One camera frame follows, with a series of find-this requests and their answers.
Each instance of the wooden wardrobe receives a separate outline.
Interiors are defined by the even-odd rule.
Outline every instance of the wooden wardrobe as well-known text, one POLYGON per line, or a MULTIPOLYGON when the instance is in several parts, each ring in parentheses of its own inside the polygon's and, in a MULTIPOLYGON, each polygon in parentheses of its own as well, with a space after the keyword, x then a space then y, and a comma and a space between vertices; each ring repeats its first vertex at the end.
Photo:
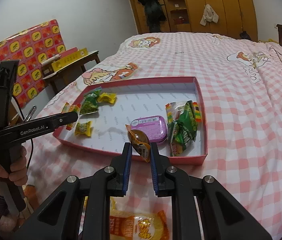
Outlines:
MULTIPOLYGON (((139 34, 148 33, 144 7, 138 0, 130 0, 139 34)), ((246 31, 252 41, 258 41, 257 22, 253 0, 159 0, 167 21, 161 24, 162 32, 218 33, 240 39, 246 31), (206 4, 219 16, 218 23, 200 24, 206 4), (179 24, 177 18, 184 19, 179 24)))

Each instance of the barcode label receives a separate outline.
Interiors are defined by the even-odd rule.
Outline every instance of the barcode label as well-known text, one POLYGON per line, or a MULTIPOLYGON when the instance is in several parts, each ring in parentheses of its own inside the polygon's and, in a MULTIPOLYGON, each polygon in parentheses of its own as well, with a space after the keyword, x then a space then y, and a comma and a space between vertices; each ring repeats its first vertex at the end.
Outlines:
POLYGON ((159 117, 155 117, 155 118, 148 118, 148 119, 139 120, 139 123, 155 122, 155 121, 159 121, 159 117))

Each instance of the small wooden table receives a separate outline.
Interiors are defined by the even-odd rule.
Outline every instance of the small wooden table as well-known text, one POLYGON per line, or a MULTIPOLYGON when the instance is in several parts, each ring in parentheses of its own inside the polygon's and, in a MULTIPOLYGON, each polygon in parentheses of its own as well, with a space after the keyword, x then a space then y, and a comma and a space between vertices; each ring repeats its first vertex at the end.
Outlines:
POLYGON ((69 73, 71 72, 71 70, 80 67, 82 70, 82 73, 86 72, 86 69, 84 67, 84 65, 90 61, 95 60, 97 64, 100 63, 100 59, 98 56, 99 51, 95 50, 95 51, 91 51, 89 52, 89 54, 73 63, 71 63, 70 65, 52 73, 51 75, 48 75, 46 77, 44 77, 42 80, 44 80, 46 82, 47 85, 51 85, 52 89, 54 91, 54 94, 56 95, 59 91, 56 87, 56 84, 54 83, 57 79, 62 78, 63 81, 65 82, 65 85, 69 85, 70 82, 68 80, 68 76, 69 73))

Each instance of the hand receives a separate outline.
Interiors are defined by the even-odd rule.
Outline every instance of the hand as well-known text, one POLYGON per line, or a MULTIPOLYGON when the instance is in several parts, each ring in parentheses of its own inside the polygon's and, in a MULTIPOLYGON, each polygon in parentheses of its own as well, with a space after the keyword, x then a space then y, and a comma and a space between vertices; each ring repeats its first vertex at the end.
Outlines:
POLYGON ((26 154, 27 151, 25 147, 21 148, 21 157, 14 163, 11 164, 10 169, 11 173, 8 174, 6 170, 0 165, 0 177, 1 178, 9 178, 12 182, 14 182, 17 186, 25 185, 28 181, 27 176, 27 167, 26 167, 26 154))

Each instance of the yellow box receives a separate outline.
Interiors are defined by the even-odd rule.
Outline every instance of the yellow box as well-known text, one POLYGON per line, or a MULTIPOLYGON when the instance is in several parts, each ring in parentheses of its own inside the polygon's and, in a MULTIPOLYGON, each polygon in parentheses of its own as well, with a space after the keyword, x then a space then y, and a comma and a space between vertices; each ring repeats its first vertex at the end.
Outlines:
POLYGON ((66 67, 66 66, 69 66, 70 64, 76 62, 77 60, 87 56, 89 54, 87 48, 84 48, 84 49, 81 49, 81 50, 78 50, 62 59, 59 59, 57 60, 56 62, 53 62, 51 64, 54 72, 66 67))

